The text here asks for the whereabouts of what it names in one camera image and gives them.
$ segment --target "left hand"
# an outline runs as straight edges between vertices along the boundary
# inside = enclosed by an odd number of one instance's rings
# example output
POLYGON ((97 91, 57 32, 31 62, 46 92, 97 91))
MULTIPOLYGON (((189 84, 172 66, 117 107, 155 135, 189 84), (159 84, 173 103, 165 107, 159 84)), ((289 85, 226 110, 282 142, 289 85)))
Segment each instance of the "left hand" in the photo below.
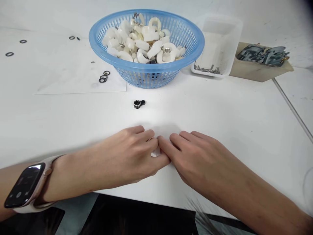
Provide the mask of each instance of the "left hand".
POLYGON ((164 153, 151 156, 158 145, 153 130, 130 127, 89 148, 61 157, 56 165, 70 165, 71 169, 67 170, 71 175, 66 178, 71 182, 73 177, 80 177, 77 172, 81 172, 92 191, 115 188, 155 175, 168 165, 170 159, 164 153))

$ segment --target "pink watch strap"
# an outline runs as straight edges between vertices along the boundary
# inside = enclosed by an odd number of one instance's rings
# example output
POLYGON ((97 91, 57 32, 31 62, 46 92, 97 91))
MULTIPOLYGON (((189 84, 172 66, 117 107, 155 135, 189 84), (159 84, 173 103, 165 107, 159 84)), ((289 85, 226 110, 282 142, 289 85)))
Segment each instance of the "pink watch strap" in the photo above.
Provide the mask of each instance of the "pink watch strap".
POLYGON ((51 168, 52 162, 61 156, 64 156, 64 154, 52 156, 52 157, 46 158, 43 161, 38 162, 38 163, 45 163, 45 169, 44 169, 44 171, 43 171, 43 173, 42 173, 42 175, 38 181, 38 184, 37 184, 32 196, 30 197, 29 201, 25 205, 23 205, 22 207, 14 208, 13 210, 15 212, 21 213, 21 214, 41 212, 41 211, 44 211, 46 209, 49 209, 55 203, 57 203, 57 202, 49 202, 49 203, 45 203, 43 205, 34 206, 34 202, 37 199, 37 197, 40 195, 41 190, 42 190, 42 188, 43 188, 43 186, 47 180, 47 177, 52 172, 52 168, 51 168))

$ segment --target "smartwatch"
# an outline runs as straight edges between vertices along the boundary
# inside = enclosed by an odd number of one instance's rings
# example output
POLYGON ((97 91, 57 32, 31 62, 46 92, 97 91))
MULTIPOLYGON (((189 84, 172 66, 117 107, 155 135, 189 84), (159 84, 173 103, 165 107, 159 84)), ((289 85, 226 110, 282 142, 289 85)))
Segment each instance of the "smartwatch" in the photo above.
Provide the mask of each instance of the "smartwatch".
POLYGON ((52 162, 63 155, 49 157, 41 162, 30 165, 20 175, 6 201, 5 208, 11 208, 17 213, 33 213, 44 211, 56 202, 34 206, 34 202, 52 172, 52 162))

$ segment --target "white paper sheet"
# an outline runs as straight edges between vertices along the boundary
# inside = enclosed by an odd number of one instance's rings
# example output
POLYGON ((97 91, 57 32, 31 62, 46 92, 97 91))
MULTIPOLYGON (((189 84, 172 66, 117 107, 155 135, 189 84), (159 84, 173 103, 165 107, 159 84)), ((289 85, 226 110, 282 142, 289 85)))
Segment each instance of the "white paper sheet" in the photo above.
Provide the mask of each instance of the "white paper sheet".
POLYGON ((50 73, 43 79, 37 94, 69 94, 126 91, 126 81, 115 68, 101 60, 87 39, 65 40, 56 46, 48 65, 50 73), (100 83, 104 71, 107 81, 100 83))
POLYGON ((0 28, 0 62, 6 79, 40 78, 35 94, 70 94, 127 91, 127 83, 113 66, 100 59, 89 40, 70 40, 71 35, 0 28), (7 52, 14 52, 6 57, 7 52), (109 70, 105 83, 99 78, 109 70))

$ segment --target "cardboard box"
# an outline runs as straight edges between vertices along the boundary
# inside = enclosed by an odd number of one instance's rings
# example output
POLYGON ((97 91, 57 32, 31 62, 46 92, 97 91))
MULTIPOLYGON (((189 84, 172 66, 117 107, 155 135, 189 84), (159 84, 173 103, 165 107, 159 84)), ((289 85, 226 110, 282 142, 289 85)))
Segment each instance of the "cardboard box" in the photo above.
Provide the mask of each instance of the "cardboard box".
MULTIPOLYGON (((240 52, 249 44, 250 43, 239 42, 236 56, 240 54, 240 52)), ((293 67, 288 61, 285 61, 281 67, 271 67, 257 62, 238 60, 235 57, 234 64, 231 68, 231 73, 229 75, 258 82, 265 82, 293 70, 293 67)))

